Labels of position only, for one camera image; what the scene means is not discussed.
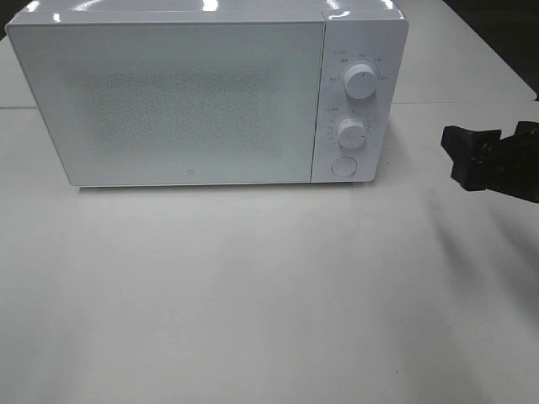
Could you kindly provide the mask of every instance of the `timer knob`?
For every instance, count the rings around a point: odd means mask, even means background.
[[[337,140],[345,149],[355,149],[365,143],[368,131],[361,120],[343,120],[337,126]]]
[[[376,91],[377,82],[375,68],[366,62],[357,63],[344,73],[344,90],[354,99],[369,97]]]

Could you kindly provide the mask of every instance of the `dark background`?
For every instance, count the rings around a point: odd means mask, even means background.
[[[539,0],[445,2],[539,93]],[[0,3],[3,27],[29,0],[0,0]]]

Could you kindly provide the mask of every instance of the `round button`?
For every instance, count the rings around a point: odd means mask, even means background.
[[[335,160],[331,171],[337,177],[351,177],[357,170],[357,162],[352,157],[341,157]]]

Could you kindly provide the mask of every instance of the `knob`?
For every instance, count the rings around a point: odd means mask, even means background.
[[[365,143],[368,131],[360,120],[343,120],[337,126],[337,140],[345,149],[355,149]]]
[[[377,82],[375,68],[365,62],[353,65],[344,74],[344,90],[354,99],[369,97],[376,91]]]

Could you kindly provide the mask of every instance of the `white knob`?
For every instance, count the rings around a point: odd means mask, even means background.
[[[353,65],[344,74],[344,90],[354,99],[369,97],[376,91],[377,82],[374,67],[366,63]]]
[[[345,149],[355,149],[365,143],[369,135],[360,120],[343,120],[337,126],[337,140]]]

